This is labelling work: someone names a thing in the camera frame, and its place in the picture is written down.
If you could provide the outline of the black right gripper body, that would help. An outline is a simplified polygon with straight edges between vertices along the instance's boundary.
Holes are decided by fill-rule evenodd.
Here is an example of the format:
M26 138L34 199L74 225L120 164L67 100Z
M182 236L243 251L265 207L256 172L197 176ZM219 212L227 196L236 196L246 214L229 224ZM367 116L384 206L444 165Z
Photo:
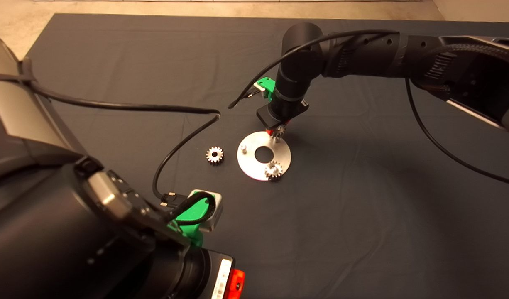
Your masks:
M309 104L305 100L286 101L273 99L257 110L257 117L266 128L276 128L286 125L291 119L308 110Z

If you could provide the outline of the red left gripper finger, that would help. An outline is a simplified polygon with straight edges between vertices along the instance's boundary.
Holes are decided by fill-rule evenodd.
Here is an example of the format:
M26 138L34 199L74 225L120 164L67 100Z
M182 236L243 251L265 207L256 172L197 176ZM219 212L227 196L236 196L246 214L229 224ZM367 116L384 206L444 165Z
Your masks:
M245 285L245 273L239 269L233 269L229 278L229 298L240 299Z

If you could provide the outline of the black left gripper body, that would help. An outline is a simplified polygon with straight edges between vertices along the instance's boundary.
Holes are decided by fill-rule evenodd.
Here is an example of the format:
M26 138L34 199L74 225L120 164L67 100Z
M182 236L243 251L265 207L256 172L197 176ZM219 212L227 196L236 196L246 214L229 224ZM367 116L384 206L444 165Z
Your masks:
M235 259L227 254L203 249L204 275L200 299L226 299Z

